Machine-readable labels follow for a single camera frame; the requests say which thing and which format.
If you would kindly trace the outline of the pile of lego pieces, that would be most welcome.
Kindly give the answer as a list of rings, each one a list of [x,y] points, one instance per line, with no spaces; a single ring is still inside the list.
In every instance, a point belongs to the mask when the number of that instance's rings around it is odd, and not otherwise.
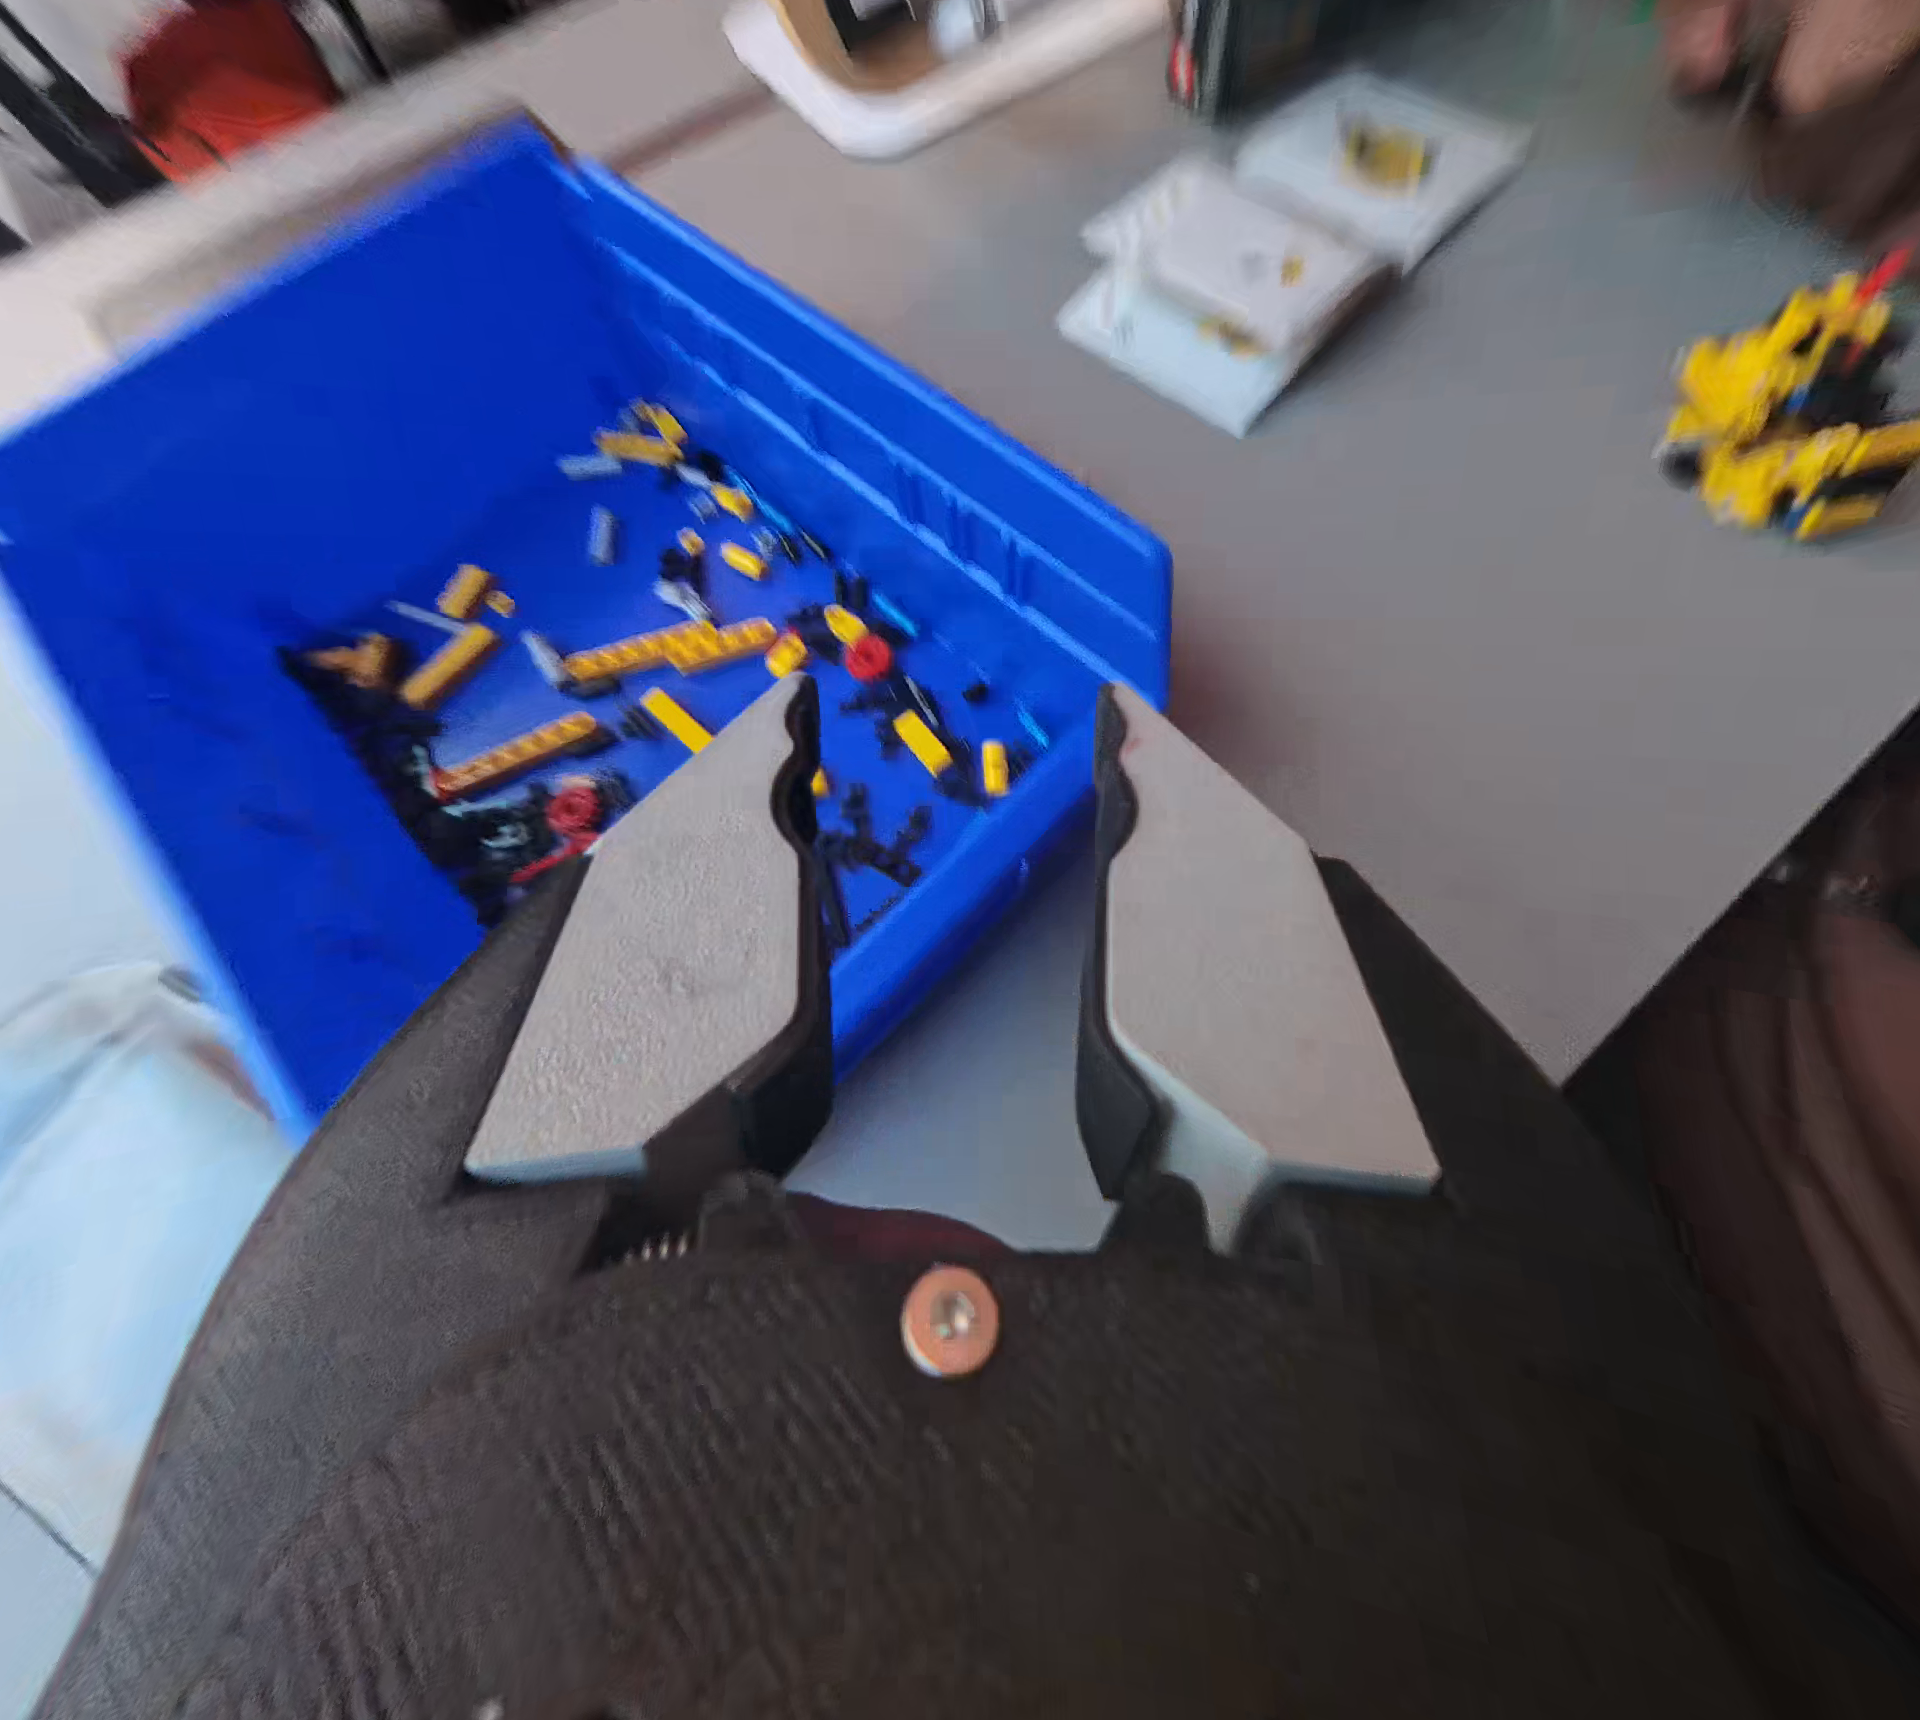
[[[877,931],[1052,746],[986,652],[919,626],[661,401],[557,462],[507,574],[461,559],[275,652],[409,845],[484,930],[585,858],[777,682],[820,696],[808,788],[828,952]]]

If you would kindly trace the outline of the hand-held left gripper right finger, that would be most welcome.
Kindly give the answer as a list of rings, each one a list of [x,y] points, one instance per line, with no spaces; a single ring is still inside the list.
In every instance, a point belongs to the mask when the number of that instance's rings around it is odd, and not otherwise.
[[[1231,1251],[1285,1188],[1428,1195],[1442,1165],[1313,845],[1124,683],[1092,777],[1073,1104],[1103,1200],[1175,1179]]]

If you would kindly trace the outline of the red chair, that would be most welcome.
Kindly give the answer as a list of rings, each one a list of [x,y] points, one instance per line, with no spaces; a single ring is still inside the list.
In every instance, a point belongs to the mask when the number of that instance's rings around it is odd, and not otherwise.
[[[322,51],[283,0],[187,4],[117,64],[132,139],[171,183],[223,169],[343,99]]]

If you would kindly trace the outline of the person's leg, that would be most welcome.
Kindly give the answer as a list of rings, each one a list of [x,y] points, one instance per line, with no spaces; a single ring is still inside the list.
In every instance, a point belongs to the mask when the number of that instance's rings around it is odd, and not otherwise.
[[[1566,1083],[1688,1261],[1783,1490],[1916,1644],[1919,732]]]

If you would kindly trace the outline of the yellow lego model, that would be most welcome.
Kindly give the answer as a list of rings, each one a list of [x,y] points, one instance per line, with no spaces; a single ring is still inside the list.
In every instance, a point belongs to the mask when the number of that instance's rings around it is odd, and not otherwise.
[[[1874,524],[1916,474],[1919,421],[1892,410],[1909,346],[1895,290],[1913,244],[1794,290],[1764,321],[1688,346],[1652,460],[1717,524],[1812,546]]]

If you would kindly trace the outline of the person's right hand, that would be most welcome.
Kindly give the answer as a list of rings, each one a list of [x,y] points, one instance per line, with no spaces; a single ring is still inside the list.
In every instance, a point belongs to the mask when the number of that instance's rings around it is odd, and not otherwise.
[[[1863,254],[1919,229],[1919,0],[1657,0],[1676,98],[1741,77],[1758,191]]]

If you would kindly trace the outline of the clear plastic bag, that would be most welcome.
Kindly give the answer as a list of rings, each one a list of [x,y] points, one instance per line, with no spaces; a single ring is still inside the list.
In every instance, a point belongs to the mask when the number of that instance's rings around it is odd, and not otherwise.
[[[2,1477],[90,1571],[290,1158],[183,970],[107,964],[5,1011]]]

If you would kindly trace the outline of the blue plastic bin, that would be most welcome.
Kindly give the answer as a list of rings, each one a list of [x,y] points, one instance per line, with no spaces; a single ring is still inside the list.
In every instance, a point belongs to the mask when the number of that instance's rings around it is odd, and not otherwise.
[[[571,697],[526,649],[686,627],[657,590],[684,532],[717,627],[865,594],[952,759],[808,634],[831,812],[861,788],[902,854],[837,869],[846,1075],[1089,818],[1101,690],[1168,702],[1164,539],[525,123],[5,437],[12,602],[293,1141],[482,940],[482,854],[585,759],[430,839],[396,771],[585,710],[645,796],[691,755],[619,729],[646,690],[718,732],[773,683],[756,649]]]

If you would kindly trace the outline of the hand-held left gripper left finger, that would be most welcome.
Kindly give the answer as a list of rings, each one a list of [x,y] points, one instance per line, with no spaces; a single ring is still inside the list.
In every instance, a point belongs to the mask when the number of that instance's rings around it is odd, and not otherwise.
[[[794,1170],[834,1096],[820,755],[817,682],[780,678],[589,851],[470,1179],[708,1188]]]

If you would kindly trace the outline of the lego instruction booklet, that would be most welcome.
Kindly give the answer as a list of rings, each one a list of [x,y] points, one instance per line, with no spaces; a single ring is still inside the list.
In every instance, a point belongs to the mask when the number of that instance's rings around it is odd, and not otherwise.
[[[1092,216],[1059,333],[1236,437],[1524,165],[1532,128],[1340,69],[1231,156],[1186,152]]]

